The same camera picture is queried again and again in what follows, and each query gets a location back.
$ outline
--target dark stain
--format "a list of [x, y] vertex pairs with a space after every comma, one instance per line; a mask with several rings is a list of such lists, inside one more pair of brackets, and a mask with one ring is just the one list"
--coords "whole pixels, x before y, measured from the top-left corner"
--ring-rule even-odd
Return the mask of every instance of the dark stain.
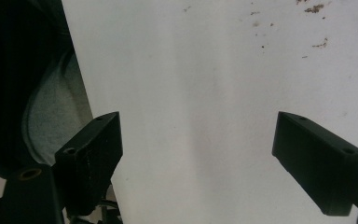
[[191, 7], [187, 7], [185, 9], [183, 9], [184, 12], [187, 12]]
[[305, 12], [318, 13], [322, 8], [324, 8], [323, 4], [319, 4], [317, 6], [309, 7], [305, 9]]
[[327, 38], [324, 39], [324, 42], [320, 45], [312, 45], [313, 48], [319, 48], [319, 49], [324, 49], [327, 46]]
[[301, 3], [301, 2], [308, 3], [309, 0], [296, 0], [296, 3], [297, 3], [297, 4], [298, 4], [298, 3]]

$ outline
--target gray fabric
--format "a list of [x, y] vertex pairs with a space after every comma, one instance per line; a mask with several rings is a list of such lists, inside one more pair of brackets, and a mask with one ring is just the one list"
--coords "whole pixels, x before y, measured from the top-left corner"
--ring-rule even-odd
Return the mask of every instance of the gray fabric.
[[42, 11], [57, 30], [57, 33], [69, 35], [65, 13], [61, 0], [28, 0], [28, 2]]
[[52, 165], [54, 153], [90, 120], [90, 105], [77, 59], [69, 53], [51, 65], [30, 99], [23, 116], [22, 136], [37, 162]]

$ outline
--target black plastic bracket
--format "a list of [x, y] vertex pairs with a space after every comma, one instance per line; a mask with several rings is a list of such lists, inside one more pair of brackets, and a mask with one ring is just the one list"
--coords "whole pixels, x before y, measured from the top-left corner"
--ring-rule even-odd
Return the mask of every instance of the black plastic bracket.
[[295, 114], [280, 112], [272, 150], [328, 216], [358, 207], [358, 147]]
[[89, 215], [104, 198], [122, 154], [118, 112], [92, 120], [55, 154], [53, 167], [35, 164], [8, 177], [0, 223], [61, 224], [64, 207], [71, 217]]

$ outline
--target screw hole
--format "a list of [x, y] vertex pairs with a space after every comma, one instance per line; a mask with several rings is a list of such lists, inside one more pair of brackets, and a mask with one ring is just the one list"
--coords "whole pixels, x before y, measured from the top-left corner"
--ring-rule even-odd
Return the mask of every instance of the screw hole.
[[63, 153], [73, 155], [75, 154], [76, 150], [73, 147], [68, 147], [66, 150], [63, 151]]
[[352, 149], [350, 149], [350, 148], [344, 148], [344, 149], [342, 149], [344, 152], [346, 152], [347, 154], [354, 154], [354, 151], [352, 150]]
[[41, 169], [29, 169], [29, 170], [22, 172], [19, 175], [19, 180], [26, 181], [29, 179], [33, 179], [33, 178], [39, 176], [40, 174], [42, 174]]

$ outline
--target white sheet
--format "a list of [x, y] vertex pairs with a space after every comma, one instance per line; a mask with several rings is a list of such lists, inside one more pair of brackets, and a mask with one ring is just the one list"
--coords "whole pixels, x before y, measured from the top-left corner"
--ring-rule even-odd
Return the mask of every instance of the white sheet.
[[121, 113], [125, 224], [355, 223], [271, 149], [280, 110], [358, 146], [358, 1], [63, 3], [93, 115]]

